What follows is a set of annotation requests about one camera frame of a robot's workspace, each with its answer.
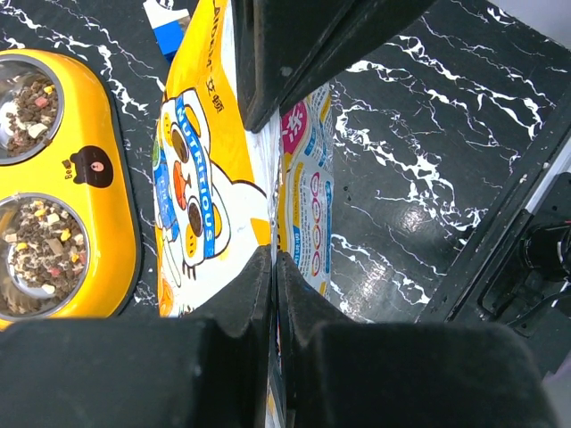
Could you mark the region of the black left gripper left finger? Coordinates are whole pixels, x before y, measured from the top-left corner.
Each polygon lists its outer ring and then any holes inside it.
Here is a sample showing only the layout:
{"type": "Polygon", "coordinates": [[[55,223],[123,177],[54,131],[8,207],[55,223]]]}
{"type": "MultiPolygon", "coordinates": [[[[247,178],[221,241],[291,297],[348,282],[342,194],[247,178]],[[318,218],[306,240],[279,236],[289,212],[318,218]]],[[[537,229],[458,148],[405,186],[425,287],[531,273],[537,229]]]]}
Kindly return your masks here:
{"type": "Polygon", "coordinates": [[[61,318],[1,335],[4,427],[262,427],[272,259],[180,318],[61,318]]]}

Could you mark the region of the pink white pet food bag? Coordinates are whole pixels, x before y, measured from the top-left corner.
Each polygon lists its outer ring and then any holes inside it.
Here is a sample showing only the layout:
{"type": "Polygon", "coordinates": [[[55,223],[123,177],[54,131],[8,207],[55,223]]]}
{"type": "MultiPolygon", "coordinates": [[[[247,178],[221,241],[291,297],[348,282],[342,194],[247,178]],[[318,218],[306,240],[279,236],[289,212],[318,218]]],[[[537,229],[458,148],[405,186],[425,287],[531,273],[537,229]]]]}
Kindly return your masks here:
{"type": "Polygon", "coordinates": [[[328,85],[259,132],[244,129],[236,97],[229,1],[201,1],[178,44],[153,145],[158,308],[202,306],[262,245],[288,253],[327,296],[334,192],[328,85]]]}

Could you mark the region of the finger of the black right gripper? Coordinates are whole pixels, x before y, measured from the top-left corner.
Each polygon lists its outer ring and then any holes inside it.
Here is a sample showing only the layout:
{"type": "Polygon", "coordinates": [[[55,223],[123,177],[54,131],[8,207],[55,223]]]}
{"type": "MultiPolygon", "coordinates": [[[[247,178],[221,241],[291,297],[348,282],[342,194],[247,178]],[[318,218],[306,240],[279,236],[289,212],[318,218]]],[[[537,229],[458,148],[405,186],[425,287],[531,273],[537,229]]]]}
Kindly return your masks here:
{"type": "Polygon", "coordinates": [[[237,101],[259,132],[406,29],[433,0],[235,1],[237,101]]]}

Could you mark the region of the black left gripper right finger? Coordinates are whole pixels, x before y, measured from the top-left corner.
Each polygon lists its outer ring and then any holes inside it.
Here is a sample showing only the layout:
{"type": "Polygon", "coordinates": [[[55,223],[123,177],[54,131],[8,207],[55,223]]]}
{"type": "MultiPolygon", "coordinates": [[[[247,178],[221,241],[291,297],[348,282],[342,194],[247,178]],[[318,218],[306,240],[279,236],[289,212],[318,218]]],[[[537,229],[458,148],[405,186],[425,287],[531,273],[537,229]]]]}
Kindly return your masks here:
{"type": "Polygon", "coordinates": [[[507,327],[351,320],[277,259],[295,427],[554,427],[530,351],[507,327]]]}

